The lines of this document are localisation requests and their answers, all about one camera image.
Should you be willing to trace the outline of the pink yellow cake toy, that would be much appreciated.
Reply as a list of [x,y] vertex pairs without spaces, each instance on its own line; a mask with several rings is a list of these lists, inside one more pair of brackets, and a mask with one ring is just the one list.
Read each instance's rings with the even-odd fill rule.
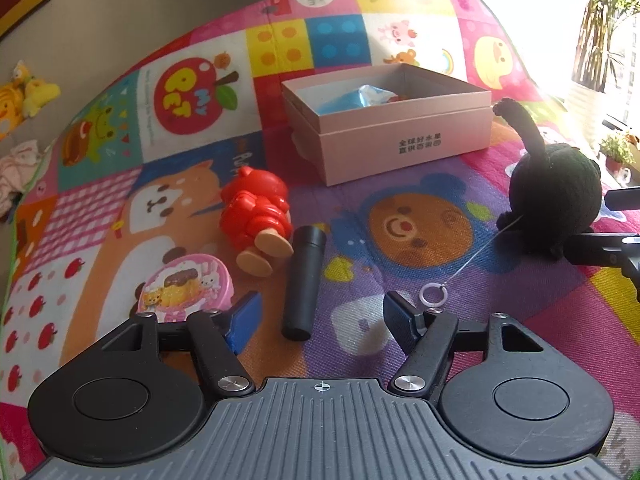
[[138,313],[153,313],[160,323],[184,322],[198,311],[228,311],[234,287],[218,258],[186,255],[165,264],[143,285]]

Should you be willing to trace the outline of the black plush toy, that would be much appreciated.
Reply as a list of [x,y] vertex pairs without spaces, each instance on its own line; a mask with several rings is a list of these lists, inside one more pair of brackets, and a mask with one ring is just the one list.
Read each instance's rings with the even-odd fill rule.
[[526,154],[509,183],[510,209],[497,229],[521,234],[524,248],[551,260],[563,257],[565,242],[587,233],[602,203],[598,163],[567,143],[548,144],[526,108],[503,98],[492,108],[521,138]]

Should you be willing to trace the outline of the red bear toy figure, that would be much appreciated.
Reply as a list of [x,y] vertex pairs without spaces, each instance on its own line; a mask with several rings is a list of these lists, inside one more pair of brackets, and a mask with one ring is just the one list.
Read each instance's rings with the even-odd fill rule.
[[246,274],[268,278],[272,260],[294,254],[288,187],[270,171],[242,166],[220,197],[219,226],[236,250],[236,265]]

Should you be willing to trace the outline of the black cylinder tube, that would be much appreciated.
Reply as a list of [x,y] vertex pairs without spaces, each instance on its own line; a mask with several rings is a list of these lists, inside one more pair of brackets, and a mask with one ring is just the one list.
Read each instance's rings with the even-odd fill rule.
[[288,340],[306,341],[314,329],[326,233],[316,226],[301,226],[294,232],[293,248],[281,333]]

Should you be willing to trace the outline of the blue tissue pack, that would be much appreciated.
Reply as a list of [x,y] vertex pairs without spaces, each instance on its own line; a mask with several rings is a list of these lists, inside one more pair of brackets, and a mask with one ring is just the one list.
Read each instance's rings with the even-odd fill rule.
[[400,100],[397,93],[364,84],[355,90],[343,93],[336,98],[317,106],[314,110],[318,115],[329,115],[349,110],[361,110],[362,108],[378,106]]

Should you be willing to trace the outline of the small potted flower plant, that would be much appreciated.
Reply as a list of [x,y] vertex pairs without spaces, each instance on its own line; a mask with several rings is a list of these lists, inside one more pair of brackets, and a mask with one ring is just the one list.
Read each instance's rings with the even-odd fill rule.
[[638,145],[638,138],[628,132],[609,133],[600,141],[605,167],[618,182],[628,184],[631,181],[637,166]]

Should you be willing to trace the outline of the colourful cartoon play mat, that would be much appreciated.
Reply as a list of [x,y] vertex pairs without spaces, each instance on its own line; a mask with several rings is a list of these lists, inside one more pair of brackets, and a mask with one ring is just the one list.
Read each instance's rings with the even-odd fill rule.
[[573,133],[529,76],[483,0],[262,0],[171,41],[86,105],[48,149],[15,214],[13,271],[1,312],[1,474],[44,456],[26,406],[44,378],[125,321],[164,264],[208,252],[232,266],[218,229],[220,190],[244,166],[285,180],[294,226],[326,233],[314,332],[280,332],[285,268],[231,270],[238,295],[262,295],[242,359],[267,376],[387,380],[401,350],[384,325],[390,289],[416,296],[447,281],[466,320],[503,311],[608,389],[603,461],[639,471],[639,306],[619,270],[499,255],[495,221],[522,152],[503,125],[488,148],[326,186],[299,155],[282,84],[363,66],[411,63],[520,100],[553,141]]

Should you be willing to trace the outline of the potted palm plant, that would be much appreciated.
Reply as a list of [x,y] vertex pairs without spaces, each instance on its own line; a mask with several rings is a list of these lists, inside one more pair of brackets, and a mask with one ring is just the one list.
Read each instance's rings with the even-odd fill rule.
[[603,92],[608,74],[616,75],[618,54],[611,52],[616,26],[639,14],[639,0],[588,0],[572,71],[572,81],[595,92]]

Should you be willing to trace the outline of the pink cardboard box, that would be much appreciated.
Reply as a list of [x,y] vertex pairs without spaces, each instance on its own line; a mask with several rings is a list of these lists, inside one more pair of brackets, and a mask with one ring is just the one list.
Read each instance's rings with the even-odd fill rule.
[[[364,84],[400,100],[329,115],[314,110]],[[297,151],[329,186],[489,146],[491,92],[410,64],[291,79],[282,96]]]

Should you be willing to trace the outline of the pink white crumpled cloth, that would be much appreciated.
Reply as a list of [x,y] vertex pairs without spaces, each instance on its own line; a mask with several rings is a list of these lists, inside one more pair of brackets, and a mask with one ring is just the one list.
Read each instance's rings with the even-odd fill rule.
[[28,140],[11,148],[1,157],[0,214],[1,222],[8,220],[18,202],[26,193],[41,160],[37,140]]

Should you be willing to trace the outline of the yellow duck plush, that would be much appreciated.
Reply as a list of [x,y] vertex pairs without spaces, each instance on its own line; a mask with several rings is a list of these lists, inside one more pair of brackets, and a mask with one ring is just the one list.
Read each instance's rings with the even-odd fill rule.
[[32,76],[23,61],[18,61],[12,73],[13,87],[22,92],[22,115],[24,118],[35,117],[40,110],[61,95],[57,84]]

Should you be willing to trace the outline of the yellow tiger plush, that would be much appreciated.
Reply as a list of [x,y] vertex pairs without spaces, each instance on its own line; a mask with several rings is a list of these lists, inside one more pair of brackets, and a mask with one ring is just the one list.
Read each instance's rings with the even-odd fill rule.
[[0,88],[0,139],[4,139],[24,120],[24,94],[21,89],[12,84],[5,84]]

